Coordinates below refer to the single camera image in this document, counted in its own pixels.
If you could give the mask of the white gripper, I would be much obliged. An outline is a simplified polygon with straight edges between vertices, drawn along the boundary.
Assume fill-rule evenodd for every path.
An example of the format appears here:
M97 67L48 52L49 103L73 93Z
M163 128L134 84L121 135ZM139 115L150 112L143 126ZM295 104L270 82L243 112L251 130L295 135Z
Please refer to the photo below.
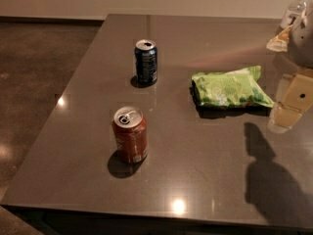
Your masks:
M288 55L300 67L313 68L313 13L292 24L288 43ZM292 128L313 106L313 70L302 70L293 75L284 74L280 79L275 104L267 127L283 134Z

